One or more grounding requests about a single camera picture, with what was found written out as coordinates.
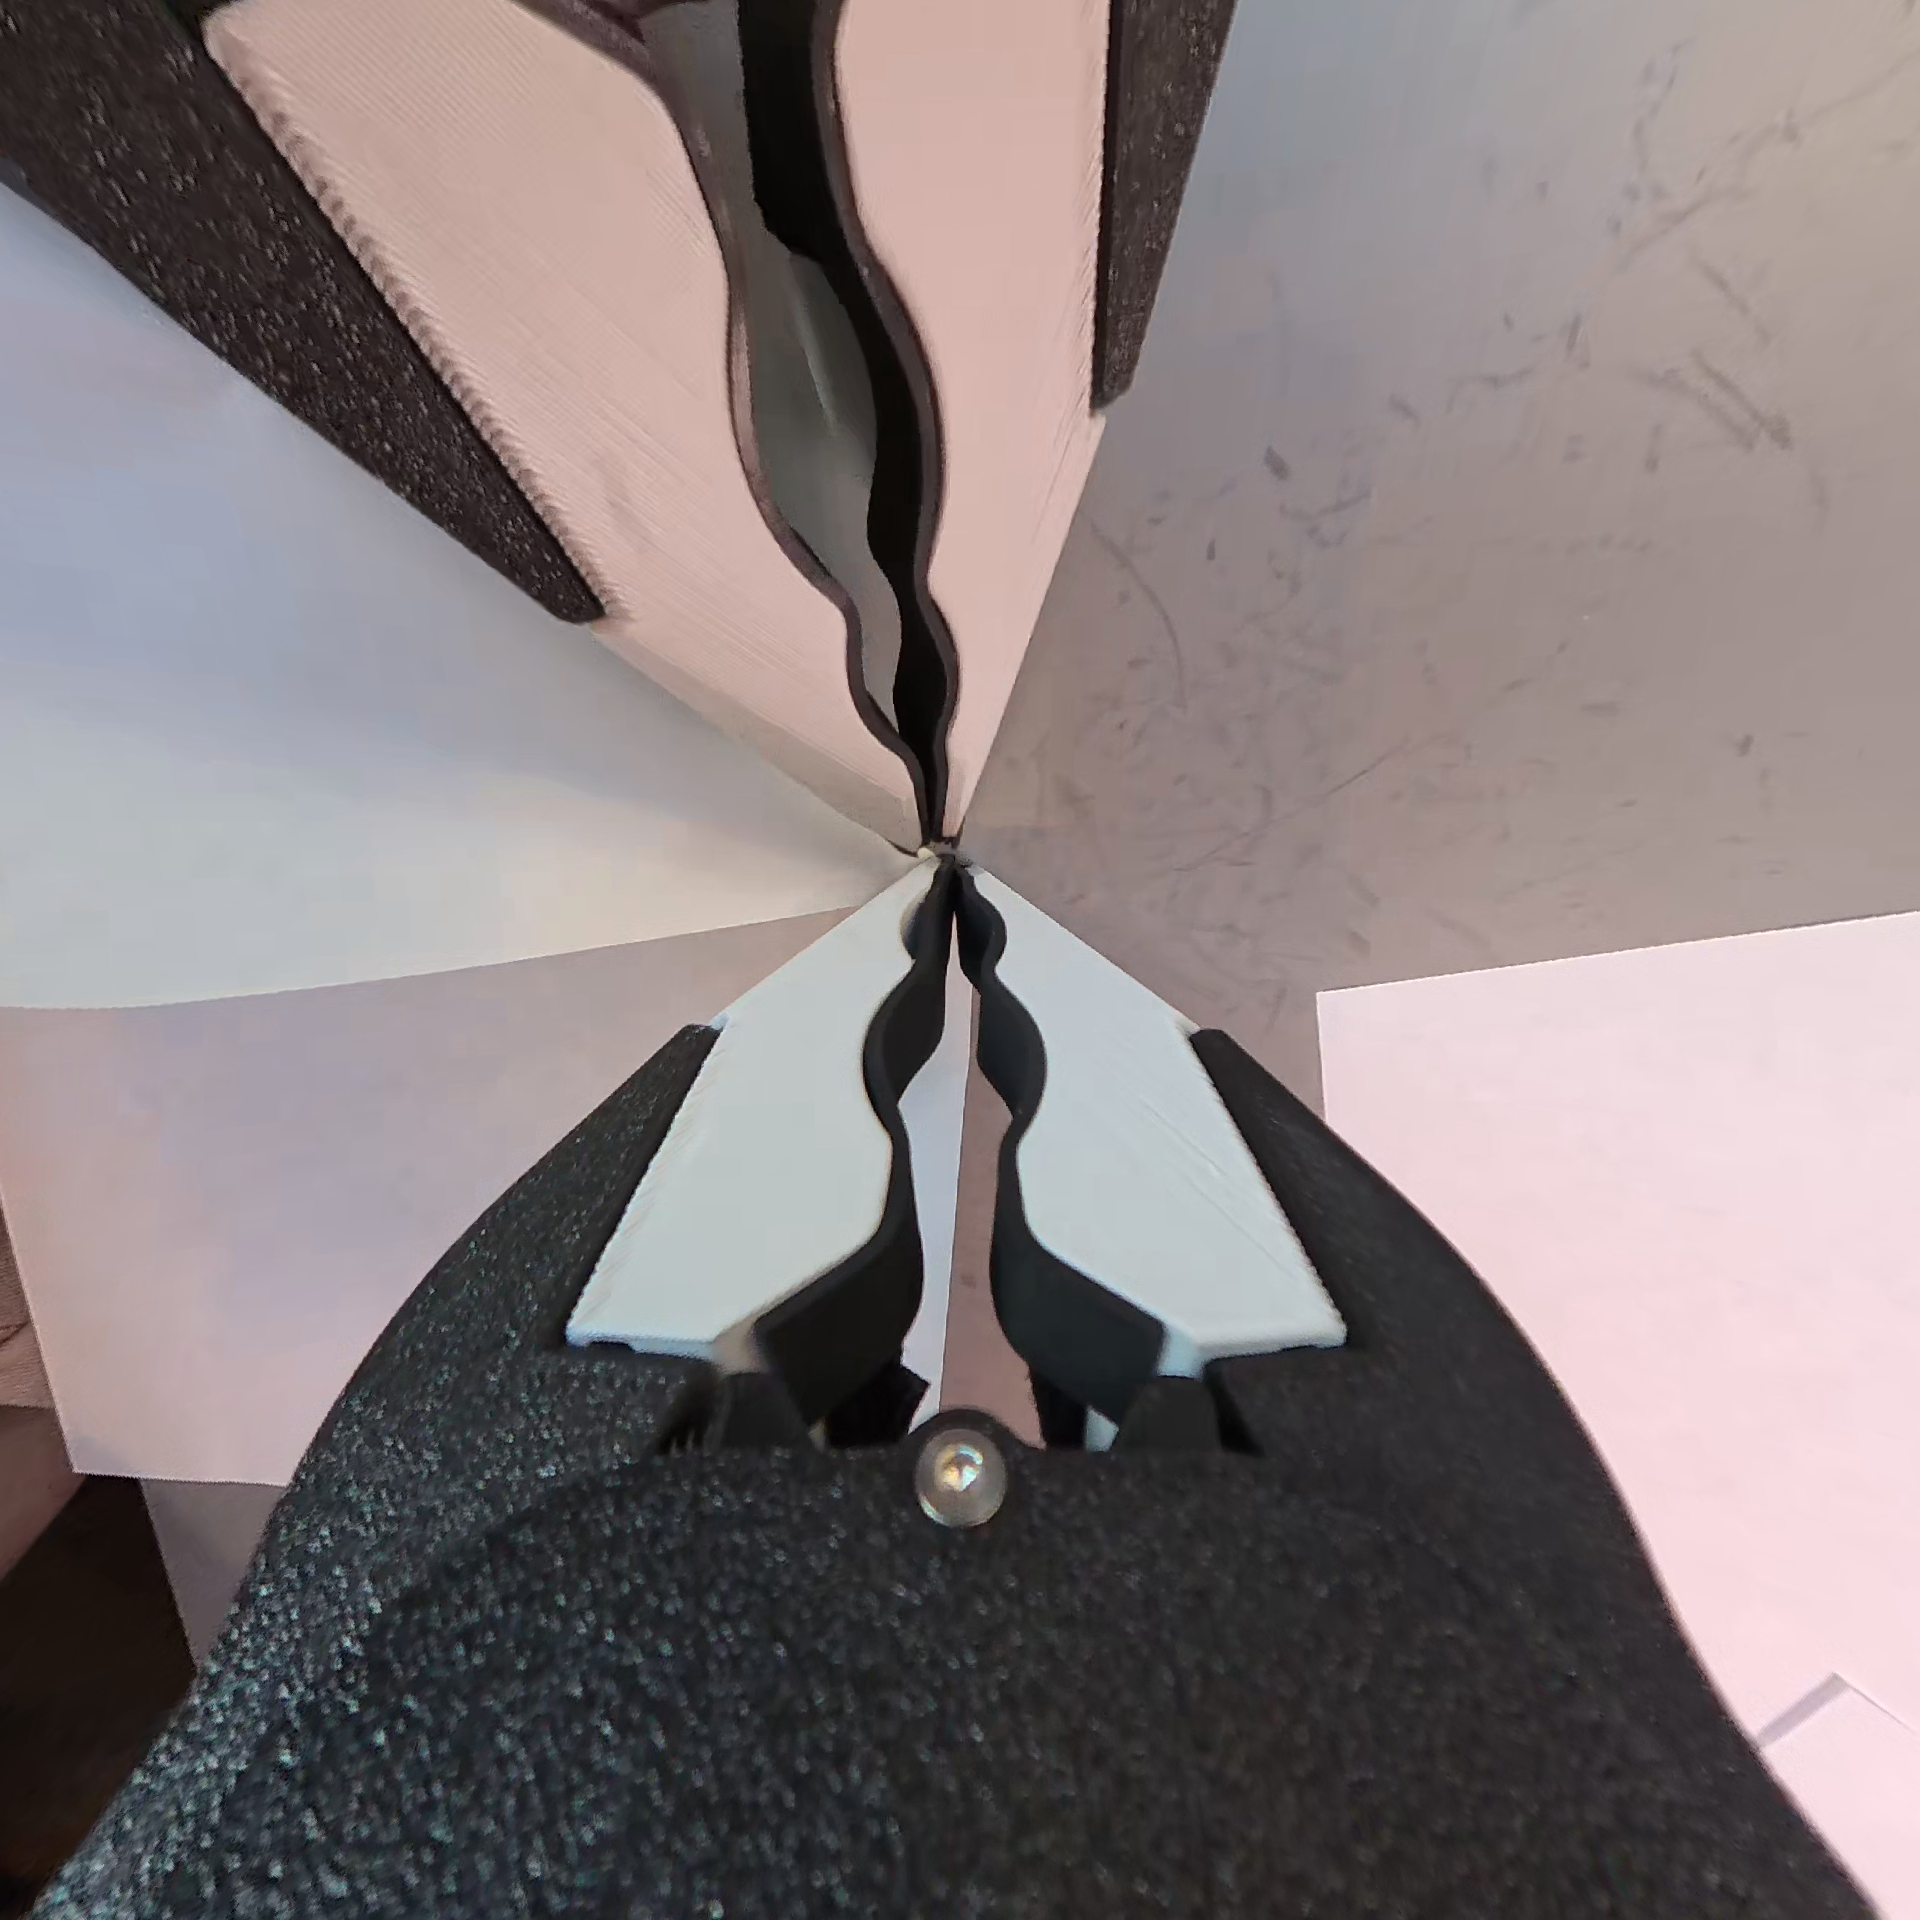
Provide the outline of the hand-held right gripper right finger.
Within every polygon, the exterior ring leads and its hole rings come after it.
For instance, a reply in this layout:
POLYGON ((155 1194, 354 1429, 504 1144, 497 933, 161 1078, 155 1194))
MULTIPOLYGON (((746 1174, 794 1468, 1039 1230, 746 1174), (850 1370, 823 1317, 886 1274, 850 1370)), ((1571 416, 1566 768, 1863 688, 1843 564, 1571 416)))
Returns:
POLYGON ((1222 1093, 1233 1053, 983 869, 955 878, 977 1061, 1007 1108, 990 1281, 1049 1443, 1104 1450, 1164 1385, 1350 1329, 1222 1093))

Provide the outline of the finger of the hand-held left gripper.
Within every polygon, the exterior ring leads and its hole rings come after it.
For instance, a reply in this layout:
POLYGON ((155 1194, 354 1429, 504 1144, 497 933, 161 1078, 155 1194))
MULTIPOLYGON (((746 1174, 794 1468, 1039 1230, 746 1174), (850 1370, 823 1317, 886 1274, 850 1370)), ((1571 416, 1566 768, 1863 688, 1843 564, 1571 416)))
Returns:
POLYGON ((894 846, 927 777, 752 424, 712 149, 593 4, 246 2, 201 36, 583 573, 593 634, 894 846))
POLYGON ((894 726, 955 837, 1041 620, 1092 397, 1112 6, 738 6, 752 189, 843 307, 875 414, 867 547, 894 726))

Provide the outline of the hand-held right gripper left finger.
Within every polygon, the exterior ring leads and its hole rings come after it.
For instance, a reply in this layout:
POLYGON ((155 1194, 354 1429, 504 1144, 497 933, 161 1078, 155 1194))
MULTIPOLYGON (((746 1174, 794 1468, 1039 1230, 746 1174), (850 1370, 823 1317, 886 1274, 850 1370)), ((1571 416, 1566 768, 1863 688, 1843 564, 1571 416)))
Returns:
POLYGON ((564 1339, 691 1360, 713 1433, 904 1437, 928 1257, 907 1093, 948 1030, 955 864, 922 857, 703 1030, 564 1339))

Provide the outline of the white paper sheet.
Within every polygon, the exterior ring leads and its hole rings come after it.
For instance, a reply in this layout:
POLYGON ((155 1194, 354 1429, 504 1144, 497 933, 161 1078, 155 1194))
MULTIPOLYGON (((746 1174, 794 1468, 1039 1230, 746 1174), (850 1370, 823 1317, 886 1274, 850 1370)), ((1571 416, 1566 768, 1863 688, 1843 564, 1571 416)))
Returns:
POLYGON ((1736 1720, 1919 1859, 1919 921, 1318 1002, 1327 1116, 1566 1387, 1736 1720))
POLYGON ((284 1484, 454 1242, 906 869, 3 212, 6 1219, 83 1472, 284 1484))

